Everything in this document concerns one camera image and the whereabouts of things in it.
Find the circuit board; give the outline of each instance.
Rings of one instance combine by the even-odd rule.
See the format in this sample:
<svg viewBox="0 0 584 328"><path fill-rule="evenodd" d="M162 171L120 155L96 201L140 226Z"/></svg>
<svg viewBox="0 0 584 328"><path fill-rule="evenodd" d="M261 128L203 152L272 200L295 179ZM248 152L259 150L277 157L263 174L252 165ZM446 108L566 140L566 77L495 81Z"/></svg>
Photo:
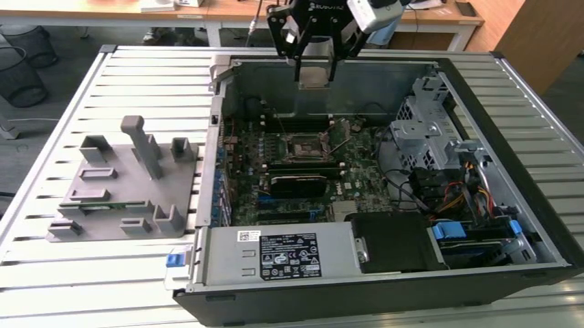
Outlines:
<svg viewBox="0 0 584 328"><path fill-rule="evenodd" d="M355 118L335 118L321 133L268 133L259 122L232 120L224 143L231 186L231 226L333 221L332 202L354 201L358 212L391 209L387 186L371 155L378 126L360 127ZM269 196L264 163L339 163L339 179L325 180L320 197ZM267 215L308 213L305 221L261 220Z"/></svg>

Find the desk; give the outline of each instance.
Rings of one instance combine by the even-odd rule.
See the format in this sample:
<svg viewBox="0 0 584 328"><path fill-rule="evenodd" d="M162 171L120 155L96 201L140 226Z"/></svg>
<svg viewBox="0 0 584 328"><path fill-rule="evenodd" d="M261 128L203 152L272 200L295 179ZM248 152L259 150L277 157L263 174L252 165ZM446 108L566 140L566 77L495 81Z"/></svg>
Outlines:
<svg viewBox="0 0 584 328"><path fill-rule="evenodd" d="M273 3L263 2L263 7ZM205 0L203 7L178 7L173 12L138 12L137 0L2 0L0 24L57 26L144 26L204 27L208 45L220 46L221 28L248 28L257 10L256 0ZM257 29L265 29L265 9L260 10ZM454 2L431 10L406 12L398 32L452 33L448 51L462 51L474 28L482 24L479 17L464 17Z"/></svg>

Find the mesh trash bin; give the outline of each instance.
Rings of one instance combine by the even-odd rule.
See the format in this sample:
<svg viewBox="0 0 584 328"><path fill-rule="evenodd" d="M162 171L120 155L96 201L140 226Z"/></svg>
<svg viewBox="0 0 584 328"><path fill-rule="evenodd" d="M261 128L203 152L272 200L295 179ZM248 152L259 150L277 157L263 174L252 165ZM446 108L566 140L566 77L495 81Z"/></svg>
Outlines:
<svg viewBox="0 0 584 328"><path fill-rule="evenodd" d="M26 51L0 48L0 96L14 107L29 107L48 96L34 69L26 62Z"/></svg>
<svg viewBox="0 0 584 328"><path fill-rule="evenodd" d="M0 34L10 46L26 51L26 60L31 67L48 67L58 60L48 40L48 32L42 26L2 25L0 26Z"/></svg>

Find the metal slotted table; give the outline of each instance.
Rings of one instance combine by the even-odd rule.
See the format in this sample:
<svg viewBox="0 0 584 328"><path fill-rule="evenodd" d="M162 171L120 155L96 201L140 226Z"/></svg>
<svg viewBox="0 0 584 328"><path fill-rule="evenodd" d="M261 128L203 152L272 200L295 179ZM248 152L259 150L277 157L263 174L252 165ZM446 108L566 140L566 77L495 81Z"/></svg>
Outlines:
<svg viewBox="0 0 584 328"><path fill-rule="evenodd" d="M200 327L164 289L165 254L181 238L48 243L53 219L81 155L82 137L118 132L141 115L160 143L186 136L204 154L213 54L272 55L271 49L120 46L97 55L62 119L0 221L2 327ZM448 57L485 106L579 245L584 245L584 151L503 59L481 53L363 51L362 56ZM462 125L470 126L456 111ZM196 162L188 230L204 158ZM574 277L518 292L490 305L284 323L269 327L582 327L584 282Z"/></svg>

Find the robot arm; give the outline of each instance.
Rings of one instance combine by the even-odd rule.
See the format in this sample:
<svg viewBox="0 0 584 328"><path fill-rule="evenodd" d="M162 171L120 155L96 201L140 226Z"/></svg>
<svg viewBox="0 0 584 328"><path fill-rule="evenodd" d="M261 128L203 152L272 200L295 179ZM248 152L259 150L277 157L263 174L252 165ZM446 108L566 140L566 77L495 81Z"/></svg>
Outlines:
<svg viewBox="0 0 584 328"><path fill-rule="evenodd" d="M267 24L280 57L295 62L295 81L300 76L301 54L309 42L332 41L328 52L328 81L338 61L356 57L372 31L400 17L410 0L291 0L288 5L267 7ZM340 31L352 22L356 28L343 40ZM291 33L283 36L288 23Z"/></svg>

